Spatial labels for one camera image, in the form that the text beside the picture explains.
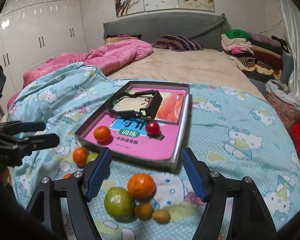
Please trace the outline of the small tangerine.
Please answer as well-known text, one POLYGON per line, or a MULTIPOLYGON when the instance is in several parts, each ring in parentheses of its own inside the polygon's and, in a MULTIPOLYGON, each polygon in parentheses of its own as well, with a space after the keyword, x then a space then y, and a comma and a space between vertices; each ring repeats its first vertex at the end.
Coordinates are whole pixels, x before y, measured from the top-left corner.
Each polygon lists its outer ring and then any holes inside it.
POLYGON ((65 175, 63 176, 63 179, 67 179, 67 178, 69 178, 71 175, 72 175, 72 173, 67 173, 67 174, 65 174, 65 175))
POLYGON ((78 167, 83 168, 87 163, 88 155, 89 151, 87 149, 79 147, 73 151, 72 158, 78 167))
POLYGON ((111 131, 107 126, 99 126, 94 130, 94 138, 98 142, 106 142, 111 138, 111 131))

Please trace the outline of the small green apple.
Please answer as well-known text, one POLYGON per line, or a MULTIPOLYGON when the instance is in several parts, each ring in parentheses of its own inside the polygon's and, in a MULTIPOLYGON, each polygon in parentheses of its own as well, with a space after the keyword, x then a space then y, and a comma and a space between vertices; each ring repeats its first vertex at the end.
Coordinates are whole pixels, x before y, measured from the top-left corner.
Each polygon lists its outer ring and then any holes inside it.
POLYGON ((98 157, 98 153, 90 153, 86 159, 86 164, 90 161, 94 161, 98 157))

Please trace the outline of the large green apple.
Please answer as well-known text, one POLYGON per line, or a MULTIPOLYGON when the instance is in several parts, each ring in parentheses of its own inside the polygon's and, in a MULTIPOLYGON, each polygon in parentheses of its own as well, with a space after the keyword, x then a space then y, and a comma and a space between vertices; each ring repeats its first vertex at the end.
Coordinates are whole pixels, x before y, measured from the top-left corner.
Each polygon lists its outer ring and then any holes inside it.
POLYGON ((134 199, 127 190, 121 187, 112 187, 104 198, 104 208, 110 217, 128 219, 134 212, 134 199))

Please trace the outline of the large orange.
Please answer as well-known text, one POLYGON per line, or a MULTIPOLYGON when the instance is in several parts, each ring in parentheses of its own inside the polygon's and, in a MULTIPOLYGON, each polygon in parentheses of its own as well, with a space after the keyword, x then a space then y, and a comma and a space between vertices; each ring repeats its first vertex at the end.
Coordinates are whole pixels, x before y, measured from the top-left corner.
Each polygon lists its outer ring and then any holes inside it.
POLYGON ((155 191, 153 178, 145 173, 132 176, 127 183, 128 193, 135 199, 146 199, 155 191))

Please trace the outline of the brown kiwi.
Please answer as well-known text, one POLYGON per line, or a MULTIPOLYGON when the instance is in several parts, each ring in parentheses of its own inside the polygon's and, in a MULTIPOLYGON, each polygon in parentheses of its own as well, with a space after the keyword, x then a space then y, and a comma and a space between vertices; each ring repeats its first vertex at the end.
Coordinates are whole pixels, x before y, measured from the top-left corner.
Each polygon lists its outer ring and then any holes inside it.
POLYGON ((152 213, 152 219, 158 224, 167 224, 170 222, 170 213, 165 209, 158 209, 152 213))
POLYGON ((141 203, 134 208, 134 215, 140 220, 149 220, 152 217, 153 207, 149 203, 141 203))

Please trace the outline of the red tomato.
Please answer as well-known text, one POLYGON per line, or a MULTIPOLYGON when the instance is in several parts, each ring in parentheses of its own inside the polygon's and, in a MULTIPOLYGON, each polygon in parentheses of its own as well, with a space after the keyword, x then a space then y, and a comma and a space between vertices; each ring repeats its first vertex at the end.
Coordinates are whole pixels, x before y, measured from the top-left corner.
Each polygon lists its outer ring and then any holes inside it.
POLYGON ((157 122, 150 121, 146 124, 145 130, 149 135, 157 135, 160 133, 160 126, 157 122))

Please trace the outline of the hello kitty blue blanket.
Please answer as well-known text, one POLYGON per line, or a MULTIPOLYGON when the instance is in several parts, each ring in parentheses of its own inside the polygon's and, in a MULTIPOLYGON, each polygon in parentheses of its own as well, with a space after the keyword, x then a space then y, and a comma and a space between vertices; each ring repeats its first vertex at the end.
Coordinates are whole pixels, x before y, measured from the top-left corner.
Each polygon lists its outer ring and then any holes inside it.
MULTIPOLYGON (((60 138, 57 147, 33 152, 11 170, 17 201, 26 206, 41 178, 60 179, 77 170, 75 132, 127 79, 108 79, 96 67, 73 63, 44 75, 23 89, 8 110, 10 121, 43 121, 46 133, 60 138)), ((183 140, 197 159, 226 178, 250 176, 264 198, 277 229, 300 210, 300 164, 292 139, 273 107, 261 98, 226 86, 190 84, 190 111, 183 140)), ((193 192, 185 170, 161 172, 114 160, 110 174, 89 209, 103 239, 191 239, 205 204, 193 192), (103 201, 111 187, 126 187, 138 173, 149 174, 157 191, 154 209, 171 220, 117 221, 103 201)))

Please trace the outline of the white wardrobe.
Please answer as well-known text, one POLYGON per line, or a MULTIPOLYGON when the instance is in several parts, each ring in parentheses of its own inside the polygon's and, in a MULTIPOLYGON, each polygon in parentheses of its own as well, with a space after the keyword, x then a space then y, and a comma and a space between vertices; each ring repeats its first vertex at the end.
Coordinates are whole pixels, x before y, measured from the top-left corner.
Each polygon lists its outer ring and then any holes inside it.
POLYGON ((87 51, 80 0, 6 0, 0 14, 3 98, 23 87, 23 74, 61 53, 87 51))

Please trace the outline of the orange red booklet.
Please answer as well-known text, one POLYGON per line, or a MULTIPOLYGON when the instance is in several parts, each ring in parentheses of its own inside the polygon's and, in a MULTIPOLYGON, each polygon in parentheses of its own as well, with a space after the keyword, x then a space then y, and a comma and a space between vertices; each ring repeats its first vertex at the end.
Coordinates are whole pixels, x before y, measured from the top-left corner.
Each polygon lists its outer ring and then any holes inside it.
POLYGON ((162 102, 155 120, 178 123, 183 108, 184 93, 160 92, 162 102))

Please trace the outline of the pink quilt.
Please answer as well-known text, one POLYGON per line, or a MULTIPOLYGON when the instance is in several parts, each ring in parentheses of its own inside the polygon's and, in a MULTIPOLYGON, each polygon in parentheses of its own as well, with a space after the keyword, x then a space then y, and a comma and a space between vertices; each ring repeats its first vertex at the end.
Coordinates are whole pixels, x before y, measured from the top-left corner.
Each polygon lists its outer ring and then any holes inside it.
POLYGON ((111 74, 129 63, 148 57, 152 53, 153 48, 149 43, 134 38, 108 43, 98 49, 91 50, 89 53, 62 53, 58 57, 47 60, 35 70, 26 72, 23 75, 23 87, 72 63, 83 62, 84 76, 95 77, 96 71, 93 68, 97 67, 104 75, 111 74))

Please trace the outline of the floral pillow under quilt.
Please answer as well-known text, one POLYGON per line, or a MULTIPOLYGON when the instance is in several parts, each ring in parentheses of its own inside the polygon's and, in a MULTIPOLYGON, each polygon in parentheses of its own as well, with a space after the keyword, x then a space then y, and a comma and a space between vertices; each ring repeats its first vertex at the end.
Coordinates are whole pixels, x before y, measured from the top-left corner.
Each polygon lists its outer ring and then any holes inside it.
POLYGON ((118 34, 118 35, 107 35, 105 44, 121 42, 125 40, 140 40, 142 35, 130 35, 130 34, 118 34))

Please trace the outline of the stack of folded clothes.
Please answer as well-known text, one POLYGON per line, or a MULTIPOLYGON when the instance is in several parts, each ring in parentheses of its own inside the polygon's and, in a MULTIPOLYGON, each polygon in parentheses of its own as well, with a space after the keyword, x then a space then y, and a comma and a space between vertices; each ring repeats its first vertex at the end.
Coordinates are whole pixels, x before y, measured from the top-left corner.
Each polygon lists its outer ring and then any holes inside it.
POLYGON ((221 45, 248 78, 262 83, 288 83, 294 62, 284 39, 232 29, 221 35, 221 45))

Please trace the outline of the striped purple pillow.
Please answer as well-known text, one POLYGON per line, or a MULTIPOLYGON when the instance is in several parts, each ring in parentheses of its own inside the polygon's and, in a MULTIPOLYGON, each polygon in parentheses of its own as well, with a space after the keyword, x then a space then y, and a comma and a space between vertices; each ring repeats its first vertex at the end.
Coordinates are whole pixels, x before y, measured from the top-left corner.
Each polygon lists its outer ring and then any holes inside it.
POLYGON ((202 46, 183 36, 164 35, 153 43, 154 48, 169 49, 175 52, 203 50, 202 46))

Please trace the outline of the grey headboard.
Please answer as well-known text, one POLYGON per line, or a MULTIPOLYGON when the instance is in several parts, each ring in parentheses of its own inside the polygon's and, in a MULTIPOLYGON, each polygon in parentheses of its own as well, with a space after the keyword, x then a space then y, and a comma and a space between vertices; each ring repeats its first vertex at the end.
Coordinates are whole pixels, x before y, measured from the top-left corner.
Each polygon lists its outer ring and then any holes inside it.
POLYGON ((165 35, 183 36, 203 48, 222 51, 221 35, 227 24, 226 15, 194 12, 162 12, 124 18, 103 24, 104 38, 108 35, 141 35, 141 39, 154 43, 165 35))

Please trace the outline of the black plastic frame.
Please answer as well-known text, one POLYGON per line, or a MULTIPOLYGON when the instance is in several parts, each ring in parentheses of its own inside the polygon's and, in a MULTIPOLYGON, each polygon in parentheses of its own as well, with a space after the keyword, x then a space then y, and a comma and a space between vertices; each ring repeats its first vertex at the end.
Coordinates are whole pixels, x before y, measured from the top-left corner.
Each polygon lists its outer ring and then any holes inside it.
POLYGON ((106 103, 106 110, 122 119, 154 120, 162 103, 158 90, 119 92, 106 103))

